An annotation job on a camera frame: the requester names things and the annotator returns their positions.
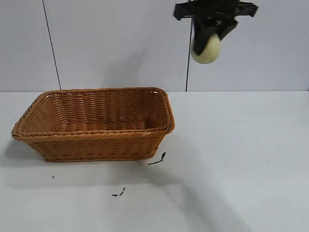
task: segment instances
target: wicker basket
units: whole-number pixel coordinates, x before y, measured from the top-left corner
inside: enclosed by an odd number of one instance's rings
[[[12,136],[47,162],[141,160],[153,157],[173,129],[161,89],[74,89],[41,94]]]

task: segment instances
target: white wall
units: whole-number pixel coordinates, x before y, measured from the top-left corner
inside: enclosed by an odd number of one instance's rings
[[[42,0],[1,0],[0,91],[58,88]]]
[[[215,63],[191,59],[188,91],[309,89],[309,1],[253,2],[256,16],[238,17]]]
[[[173,18],[175,0],[45,0],[45,5],[63,89],[185,90],[190,21]]]
[[[184,0],[44,2],[63,89],[185,90],[190,20],[172,16]],[[309,89],[309,2],[253,2],[215,63],[190,60],[188,91]],[[0,91],[59,88],[42,0],[0,1],[0,34]]]

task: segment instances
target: white table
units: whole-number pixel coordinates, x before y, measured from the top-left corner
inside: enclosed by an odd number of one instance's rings
[[[0,93],[0,231],[309,231],[308,92],[169,93],[152,160],[85,163],[11,139],[38,94]]]

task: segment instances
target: black wire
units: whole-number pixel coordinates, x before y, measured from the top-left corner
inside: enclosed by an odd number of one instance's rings
[[[154,163],[149,163],[148,165],[152,165],[152,164],[156,164],[156,163],[159,163],[159,162],[162,162],[163,161],[163,159],[164,159],[164,156],[166,155],[166,152],[163,152],[163,154],[162,154],[162,158],[161,158],[161,160],[160,161],[157,161],[157,162],[154,162]]]
[[[126,188],[124,188],[120,194],[112,194],[112,196],[114,196],[114,197],[121,196],[121,195],[125,192],[125,189],[126,189]]]

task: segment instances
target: black debris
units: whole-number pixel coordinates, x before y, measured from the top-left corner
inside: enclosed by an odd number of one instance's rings
[[[121,196],[121,195],[125,192],[125,189],[126,189],[126,188],[124,188],[120,194],[112,194],[112,196],[113,196],[113,197]]]
[[[163,159],[164,159],[164,156],[166,155],[166,152],[163,152],[162,154],[162,157],[161,157],[161,160],[160,161],[157,161],[157,162],[154,162],[154,163],[149,163],[148,165],[152,165],[152,164],[156,164],[156,163],[159,163],[159,162],[162,162]]]

